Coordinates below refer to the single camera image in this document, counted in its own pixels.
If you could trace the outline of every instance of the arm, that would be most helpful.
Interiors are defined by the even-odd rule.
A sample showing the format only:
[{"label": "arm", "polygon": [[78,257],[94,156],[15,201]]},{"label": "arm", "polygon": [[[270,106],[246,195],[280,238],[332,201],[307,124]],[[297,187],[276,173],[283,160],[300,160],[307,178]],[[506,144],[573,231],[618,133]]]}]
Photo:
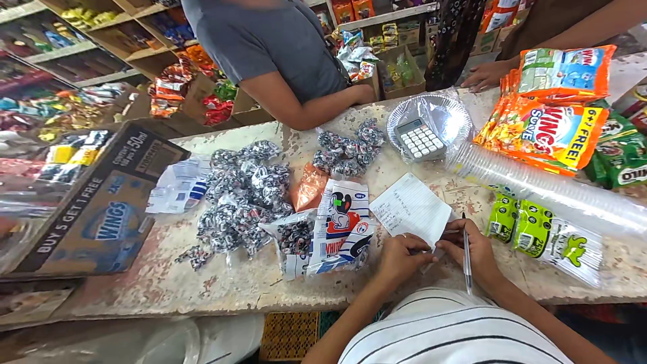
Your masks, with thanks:
[{"label": "arm", "polygon": [[[575,364],[617,364],[603,351],[559,321],[522,290],[507,280],[494,260],[492,244],[472,220],[456,220],[448,230],[467,230],[470,240],[472,272],[476,282],[501,306],[516,313],[543,332]],[[463,235],[451,233],[436,243],[457,263],[463,263]]]},{"label": "arm", "polygon": [[387,238],[382,248],[378,273],[366,284],[350,307],[306,354],[303,364],[333,364],[339,361],[346,345],[371,323],[389,295],[411,277],[419,267],[437,262],[431,253],[411,255],[411,251],[428,251],[427,243],[415,235]]},{"label": "arm", "polygon": [[[626,32],[647,19],[647,1],[614,0],[561,34],[537,44],[536,48],[574,49],[591,47],[612,36]],[[519,67],[519,55],[505,61],[484,63],[473,72],[462,87],[474,86],[474,92],[498,85],[511,69]]]},{"label": "arm", "polygon": [[301,105],[278,71],[242,80],[239,86],[276,120],[295,130],[315,128],[352,105],[375,100],[371,86],[356,85]]}]

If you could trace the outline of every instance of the hand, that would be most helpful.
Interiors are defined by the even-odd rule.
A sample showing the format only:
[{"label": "hand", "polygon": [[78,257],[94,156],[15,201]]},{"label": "hand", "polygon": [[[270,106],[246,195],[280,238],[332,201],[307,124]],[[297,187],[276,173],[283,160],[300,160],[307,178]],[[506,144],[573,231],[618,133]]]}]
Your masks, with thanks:
[{"label": "hand", "polygon": [[351,89],[355,91],[355,103],[359,105],[375,102],[375,91],[370,85],[354,85]]},{"label": "hand", "polygon": [[423,253],[431,249],[423,239],[410,233],[386,238],[376,278],[395,289],[420,267],[438,261],[433,254]]},{"label": "hand", "polygon": [[436,243],[436,247],[446,251],[462,267],[463,255],[465,254],[463,250],[463,229],[467,231],[468,239],[470,240],[470,261],[474,279],[485,291],[490,291],[505,282],[506,278],[496,265],[490,239],[481,234],[472,220],[460,219],[448,223],[445,231],[459,230],[459,232],[444,233],[441,240]]},{"label": "hand", "polygon": [[501,79],[513,68],[519,66],[515,59],[483,63],[470,69],[473,72],[461,87],[470,87],[470,92],[479,93],[498,86]]}]

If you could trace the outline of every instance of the gray t-shirt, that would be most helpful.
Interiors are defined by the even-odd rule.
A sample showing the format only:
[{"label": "gray t-shirt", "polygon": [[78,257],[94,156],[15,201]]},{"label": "gray t-shirt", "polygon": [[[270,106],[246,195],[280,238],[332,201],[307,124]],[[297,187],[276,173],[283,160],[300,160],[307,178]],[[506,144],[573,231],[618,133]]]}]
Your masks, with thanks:
[{"label": "gray t-shirt", "polygon": [[223,0],[182,5],[198,41],[232,83],[279,71],[302,104],[345,88],[319,19],[299,0],[269,10]]}]

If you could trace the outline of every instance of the calculator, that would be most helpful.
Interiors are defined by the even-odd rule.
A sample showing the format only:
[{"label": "calculator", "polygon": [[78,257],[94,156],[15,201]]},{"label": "calculator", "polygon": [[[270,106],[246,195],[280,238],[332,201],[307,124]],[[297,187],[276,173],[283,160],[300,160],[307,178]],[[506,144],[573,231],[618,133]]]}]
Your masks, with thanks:
[{"label": "calculator", "polygon": [[400,145],[414,162],[437,159],[447,149],[440,138],[421,119],[398,125],[395,133]]}]

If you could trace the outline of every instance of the stack of plastic cups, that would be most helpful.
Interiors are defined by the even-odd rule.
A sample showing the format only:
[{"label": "stack of plastic cups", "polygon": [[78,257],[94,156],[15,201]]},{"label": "stack of plastic cups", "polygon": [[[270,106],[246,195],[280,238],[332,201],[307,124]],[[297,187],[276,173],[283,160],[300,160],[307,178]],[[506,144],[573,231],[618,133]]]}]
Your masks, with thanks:
[{"label": "stack of plastic cups", "polygon": [[620,241],[647,240],[647,207],[599,187],[558,176],[464,143],[448,154],[445,168],[516,199],[527,199],[556,216]]}]

